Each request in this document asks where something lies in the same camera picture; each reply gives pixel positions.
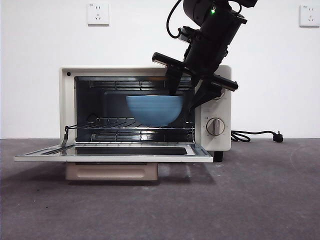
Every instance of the control knob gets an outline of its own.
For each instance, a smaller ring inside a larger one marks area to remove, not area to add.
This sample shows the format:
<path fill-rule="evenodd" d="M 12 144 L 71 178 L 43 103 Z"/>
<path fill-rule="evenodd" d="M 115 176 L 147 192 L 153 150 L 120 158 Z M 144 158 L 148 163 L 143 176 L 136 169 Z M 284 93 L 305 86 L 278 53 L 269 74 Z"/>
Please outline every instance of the control knob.
<path fill-rule="evenodd" d="M 206 123 L 206 130 L 212 136 L 219 136 L 225 130 L 225 124 L 220 118 L 211 118 Z"/>

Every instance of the toaster oven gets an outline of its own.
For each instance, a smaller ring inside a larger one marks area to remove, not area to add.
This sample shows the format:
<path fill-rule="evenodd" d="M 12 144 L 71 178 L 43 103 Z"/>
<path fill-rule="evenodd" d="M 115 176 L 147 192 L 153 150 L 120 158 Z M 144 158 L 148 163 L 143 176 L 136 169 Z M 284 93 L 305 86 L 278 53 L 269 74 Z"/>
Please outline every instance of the toaster oven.
<path fill-rule="evenodd" d="M 126 96 L 168 95 L 164 67 L 71 66 L 60 69 L 60 144 L 15 161 L 65 162 L 67 180 L 156 180 L 158 163 L 211 163 L 231 148 L 231 92 L 189 111 L 197 88 L 184 75 L 184 103 L 168 126 L 148 127 Z M 231 79 L 221 65 L 216 74 Z"/>

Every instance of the robotic arm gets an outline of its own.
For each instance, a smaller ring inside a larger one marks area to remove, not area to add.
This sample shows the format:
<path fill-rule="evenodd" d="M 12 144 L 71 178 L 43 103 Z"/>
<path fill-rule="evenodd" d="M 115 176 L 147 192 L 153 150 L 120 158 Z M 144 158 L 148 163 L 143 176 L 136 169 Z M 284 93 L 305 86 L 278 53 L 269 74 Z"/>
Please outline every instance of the robotic arm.
<path fill-rule="evenodd" d="M 238 12 L 229 5 L 229 0 L 184 0 L 185 14 L 192 19 L 200 29 L 183 26 L 178 29 L 178 35 L 172 35 L 169 30 L 170 17 L 182 0 L 178 0 L 171 10 L 166 27 L 172 38 L 189 43 L 183 61 L 178 61 L 161 53 L 155 52 L 152 61 L 165 65 L 166 76 L 169 79 L 169 94 L 176 94 L 183 73 L 191 76 L 193 87 L 199 81 L 202 83 L 189 104 L 189 109 L 196 108 L 214 98 L 221 96 L 222 88 L 235 91 L 237 82 L 214 74 L 228 54 L 228 45 L 233 40 L 239 27 L 247 20 L 240 14 L 242 6 L 251 8 L 257 0 L 234 0 L 240 6 Z"/>

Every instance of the black cable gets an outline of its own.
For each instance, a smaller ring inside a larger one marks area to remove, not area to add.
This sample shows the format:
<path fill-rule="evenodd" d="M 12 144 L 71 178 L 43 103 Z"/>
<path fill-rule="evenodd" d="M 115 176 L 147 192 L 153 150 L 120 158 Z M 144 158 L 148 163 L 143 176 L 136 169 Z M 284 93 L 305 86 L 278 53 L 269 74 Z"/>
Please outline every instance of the black cable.
<path fill-rule="evenodd" d="M 284 141 L 284 137 L 280 132 L 275 133 L 274 131 L 231 131 L 231 140 L 233 142 L 244 142 L 244 143 L 249 143 L 251 141 L 251 138 L 243 135 L 243 134 L 249 134 L 249 135 L 260 135 L 260 134 L 272 134 L 273 135 L 273 141 L 277 143 L 282 143 Z"/>
<path fill-rule="evenodd" d="M 239 15 L 239 14 L 241 13 L 241 11 L 242 11 L 242 5 L 241 5 L 239 2 L 237 2 L 237 1 L 233 1 L 233 0 L 229 0 L 229 1 L 230 1 L 230 2 L 235 2 L 235 3 L 239 4 L 240 9 L 239 9 L 239 11 L 236 13 L 236 15 Z"/>
<path fill-rule="evenodd" d="M 173 8 L 171 9 L 171 11 L 170 11 L 170 13 L 169 13 L 169 16 L 168 16 L 168 18 L 167 18 L 167 20 L 166 20 L 166 30 L 167 30 L 168 34 L 170 35 L 170 37 L 172 37 L 172 38 L 174 38 L 174 39 L 177 39 L 177 38 L 180 37 L 180 35 L 181 35 L 181 30 L 180 30 L 180 28 L 178 28 L 178 31 L 179 31 L 178 35 L 177 35 L 177 36 L 173 35 L 173 34 L 170 32 L 170 29 L 169 29 L 169 21 L 170 21 L 170 18 L 171 18 L 171 16 L 172 16 L 172 14 L 174 13 L 174 11 L 176 10 L 177 6 L 179 5 L 179 3 L 180 3 L 181 1 L 182 1 L 182 0 L 178 0 L 178 1 L 175 3 L 175 5 L 174 5 Z"/>

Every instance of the power cord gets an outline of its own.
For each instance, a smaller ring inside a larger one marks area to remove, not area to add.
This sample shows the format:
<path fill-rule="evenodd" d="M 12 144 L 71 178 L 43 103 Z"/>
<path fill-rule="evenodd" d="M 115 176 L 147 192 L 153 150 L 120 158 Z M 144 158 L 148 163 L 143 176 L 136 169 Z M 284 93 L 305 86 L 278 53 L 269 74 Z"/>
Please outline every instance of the power cord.
<path fill-rule="evenodd" d="M 233 142 L 244 142 L 244 143 L 249 143 L 251 141 L 251 138 L 244 135 L 244 134 L 249 134 L 249 135 L 260 135 L 260 134 L 272 134 L 273 135 L 273 141 L 277 143 L 282 143 L 284 141 L 284 137 L 280 132 L 275 133 L 274 131 L 258 131 L 258 132 L 253 132 L 253 131 L 231 131 L 231 140 Z"/>

